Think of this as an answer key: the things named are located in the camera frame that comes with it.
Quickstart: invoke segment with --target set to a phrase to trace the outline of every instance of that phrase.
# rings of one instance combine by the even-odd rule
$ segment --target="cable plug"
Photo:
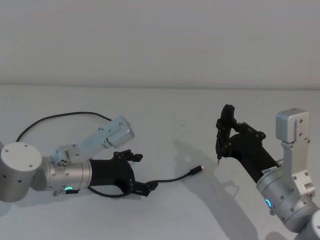
[[[196,166],[195,168],[191,169],[189,171],[189,174],[190,175],[195,175],[197,173],[200,173],[205,167],[203,165],[199,165],[199,166]]]

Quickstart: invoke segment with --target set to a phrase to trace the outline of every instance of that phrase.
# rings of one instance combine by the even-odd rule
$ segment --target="white table surface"
[[[283,154],[275,137],[277,112],[292,107],[309,110],[308,171],[320,189],[319,91],[0,86],[4,144],[42,117],[92,111],[109,118],[124,115],[130,121],[136,137],[122,149],[144,155],[140,163],[132,164],[140,182],[178,177],[205,166],[201,174],[160,184],[149,197],[109,199],[87,189],[79,195],[53,197],[51,192],[31,189],[19,202],[0,202],[1,239],[292,240],[295,234],[269,215],[243,167],[232,158],[217,165],[215,124],[225,104],[235,105],[238,121],[266,133],[263,146],[274,159]],[[105,123],[94,116],[49,120],[23,141],[49,156],[58,145],[78,143]],[[106,150],[97,157],[109,159],[112,153]],[[110,187],[103,190],[115,192]],[[320,204],[318,196],[314,201]]]

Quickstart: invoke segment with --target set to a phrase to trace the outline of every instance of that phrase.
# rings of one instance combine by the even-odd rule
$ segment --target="sticker label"
[[[262,173],[263,173],[263,175],[265,175],[265,174],[267,174],[268,172],[270,172],[271,170],[276,169],[276,168],[277,168],[276,166],[270,167],[270,168],[268,168],[268,169],[262,170]]]

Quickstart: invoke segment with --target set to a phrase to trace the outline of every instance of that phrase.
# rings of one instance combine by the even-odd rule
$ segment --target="black cable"
[[[70,115],[82,115],[82,114],[88,114],[88,115],[96,115],[100,118],[103,118],[105,120],[108,120],[108,121],[111,121],[110,118],[106,117],[106,116],[103,116],[99,113],[96,113],[96,112],[91,112],[91,111],[76,111],[76,112],[68,112],[68,113],[62,113],[62,114],[57,114],[57,115],[52,115],[52,116],[47,116],[47,117],[44,117],[44,118],[41,118],[40,120],[32,123],[30,126],[28,126],[20,135],[19,137],[16,139],[16,142],[19,142],[21,140],[21,138],[31,129],[33,128],[35,125],[45,121],[45,120],[49,120],[49,119],[54,119],[54,118],[59,118],[59,117],[65,117],[65,116],[70,116]],[[191,169],[188,173],[186,173],[185,175],[183,176],[180,176],[180,177],[177,177],[177,178],[173,178],[173,179],[168,179],[168,180],[152,180],[152,181],[149,181],[147,182],[146,184],[152,184],[152,183],[172,183],[172,182],[176,182],[176,181],[179,181],[181,179],[184,179],[188,176],[191,176],[191,175],[195,175],[199,172],[201,172],[202,170],[204,169],[204,166],[197,166],[193,169]],[[125,197],[129,194],[131,194],[131,192],[127,192],[127,193],[123,193],[123,194],[105,194],[105,193],[102,193],[102,192],[99,192],[97,190],[95,190],[94,188],[92,188],[91,186],[88,186],[87,187],[91,192],[95,193],[95,194],[98,194],[102,197],[106,197],[106,198],[121,198],[121,197]]]

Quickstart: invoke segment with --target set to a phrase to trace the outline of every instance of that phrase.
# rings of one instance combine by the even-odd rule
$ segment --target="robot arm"
[[[282,140],[284,158],[275,161],[263,148],[266,135],[234,118],[235,108],[226,105],[217,120],[216,153],[237,159],[264,197],[271,215],[286,228],[299,233],[296,240],[320,240],[320,211],[312,198],[315,187],[307,171],[310,114],[293,108],[276,116],[276,137]],[[237,134],[230,137],[231,129]]]
[[[0,144],[0,201],[23,199],[29,188],[76,194],[89,186],[116,185],[123,193],[147,196],[156,186],[136,182],[128,161],[139,162],[143,156],[130,150],[115,152],[111,160],[93,160],[99,151],[118,148],[134,138],[127,120],[112,120],[80,144],[60,146],[54,155],[41,156],[39,151],[22,142]]]

